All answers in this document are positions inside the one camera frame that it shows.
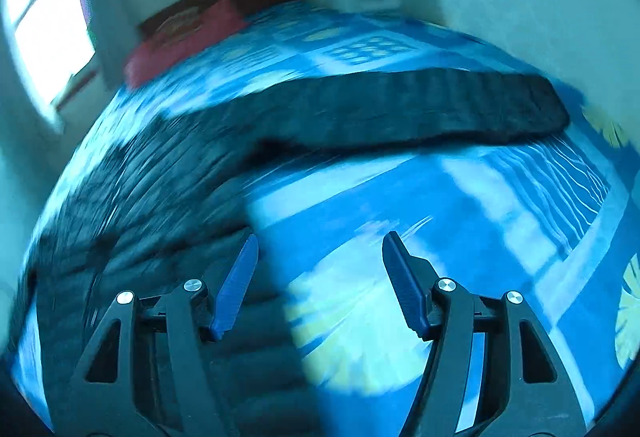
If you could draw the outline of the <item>blue patterned bed sheet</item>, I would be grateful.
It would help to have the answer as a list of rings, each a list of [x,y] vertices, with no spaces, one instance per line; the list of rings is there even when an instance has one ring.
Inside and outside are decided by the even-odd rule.
[[[639,154],[582,94],[486,42],[415,20],[290,2],[138,89],[122,87],[63,171],[26,254],[113,145],[171,118],[293,79],[450,68],[533,74],[570,121],[508,144],[439,141],[354,155],[293,155],[248,177],[247,212],[317,395],[320,436],[405,436],[432,345],[408,327],[386,272],[385,235],[470,293],[518,292],[559,353],[583,436],[639,431]],[[476,416],[476,334],[459,435]],[[29,308],[3,357],[15,402],[3,434],[58,436]]]

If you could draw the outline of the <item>black quilted puffer jacket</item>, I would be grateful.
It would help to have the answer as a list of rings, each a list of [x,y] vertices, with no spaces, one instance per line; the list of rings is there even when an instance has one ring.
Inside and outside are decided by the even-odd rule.
[[[171,292],[230,265],[254,226],[248,177],[272,160],[388,152],[439,141],[508,144],[559,134],[570,121],[547,79],[450,68],[293,79],[204,110],[156,118],[109,149],[67,194],[30,251],[12,332],[35,308],[52,428],[81,353],[122,291]],[[179,425],[168,345],[140,337],[139,407]],[[317,395],[258,255],[232,329],[201,349],[231,436],[320,436]]]

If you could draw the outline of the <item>red pillow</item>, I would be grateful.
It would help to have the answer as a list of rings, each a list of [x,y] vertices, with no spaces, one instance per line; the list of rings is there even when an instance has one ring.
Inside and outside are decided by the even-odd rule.
[[[198,10],[180,11],[167,20],[130,54],[124,68],[128,88],[138,89],[174,65],[219,44],[246,27],[232,0]]]

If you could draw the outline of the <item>bright window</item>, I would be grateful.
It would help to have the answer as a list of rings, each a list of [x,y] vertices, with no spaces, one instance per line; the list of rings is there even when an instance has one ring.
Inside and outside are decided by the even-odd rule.
[[[1,9],[29,97],[50,114],[96,54],[88,0],[1,0]]]

